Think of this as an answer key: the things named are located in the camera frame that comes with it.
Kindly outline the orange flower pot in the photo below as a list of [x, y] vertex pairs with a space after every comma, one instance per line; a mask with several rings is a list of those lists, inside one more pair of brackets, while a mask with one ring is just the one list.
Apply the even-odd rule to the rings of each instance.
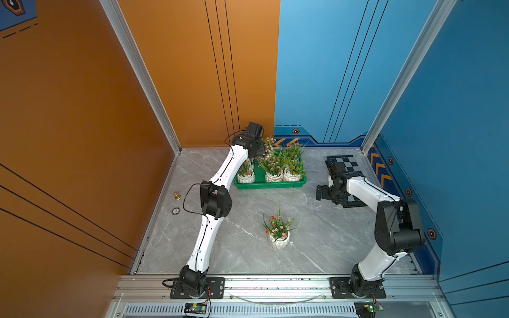
[[300, 182], [305, 176], [305, 169], [301, 158], [288, 158], [285, 162], [283, 181]]
[[284, 148], [285, 158], [292, 164], [296, 164], [301, 159], [303, 153], [304, 146], [301, 145], [298, 141], [287, 144]]

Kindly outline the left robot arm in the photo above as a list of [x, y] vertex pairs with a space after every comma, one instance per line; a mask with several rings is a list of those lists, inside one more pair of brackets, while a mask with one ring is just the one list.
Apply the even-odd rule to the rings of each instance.
[[189, 296], [199, 298], [206, 293], [206, 277], [213, 244], [220, 225], [228, 216], [233, 201], [229, 193], [237, 172], [246, 160], [265, 154], [263, 126], [250, 122], [239, 131], [229, 145], [229, 152], [210, 180], [199, 183], [201, 225], [188, 262], [180, 270], [175, 285]]

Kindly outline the pink flower pot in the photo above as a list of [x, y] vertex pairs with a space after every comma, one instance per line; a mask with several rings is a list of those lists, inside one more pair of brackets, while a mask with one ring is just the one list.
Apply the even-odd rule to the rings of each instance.
[[258, 159], [258, 166], [265, 172], [265, 182], [282, 182], [283, 165], [274, 152], [265, 154]]
[[293, 223], [293, 219], [283, 218], [281, 208], [276, 215], [263, 220], [269, 244], [274, 250], [283, 250], [288, 245]]
[[259, 161], [263, 160], [276, 160], [278, 157], [277, 153], [274, 151], [274, 143], [276, 139], [273, 136], [267, 136], [262, 139], [263, 146], [264, 146], [264, 153], [260, 156]]

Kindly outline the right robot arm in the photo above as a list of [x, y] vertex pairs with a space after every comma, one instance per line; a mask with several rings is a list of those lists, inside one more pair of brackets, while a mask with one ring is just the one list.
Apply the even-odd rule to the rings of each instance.
[[425, 244], [419, 207], [415, 200], [391, 194], [356, 171], [346, 156], [328, 156], [328, 184], [319, 185], [316, 199], [329, 200], [344, 208], [369, 207], [375, 214], [375, 245], [336, 290], [356, 298], [375, 295], [383, 287], [384, 275], [400, 258]]

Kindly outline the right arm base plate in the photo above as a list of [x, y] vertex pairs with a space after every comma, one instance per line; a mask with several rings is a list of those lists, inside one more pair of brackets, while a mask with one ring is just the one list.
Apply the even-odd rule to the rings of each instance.
[[330, 290], [333, 299], [363, 299], [372, 298], [385, 299], [387, 294], [383, 286], [383, 280], [374, 282], [352, 280], [347, 277], [329, 278]]

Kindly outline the red flower pot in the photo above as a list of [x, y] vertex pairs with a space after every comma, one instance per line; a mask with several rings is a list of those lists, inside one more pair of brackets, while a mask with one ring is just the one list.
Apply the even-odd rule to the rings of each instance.
[[251, 159], [247, 159], [242, 163], [237, 172], [237, 182], [239, 184], [251, 184], [254, 182], [255, 172]]

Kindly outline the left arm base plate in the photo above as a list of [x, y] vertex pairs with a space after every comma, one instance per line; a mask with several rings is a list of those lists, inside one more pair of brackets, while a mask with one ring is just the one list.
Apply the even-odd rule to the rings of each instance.
[[184, 282], [179, 278], [173, 281], [170, 290], [171, 299], [222, 299], [225, 291], [224, 277], [207, 277], [205, 281], [195, 283]]

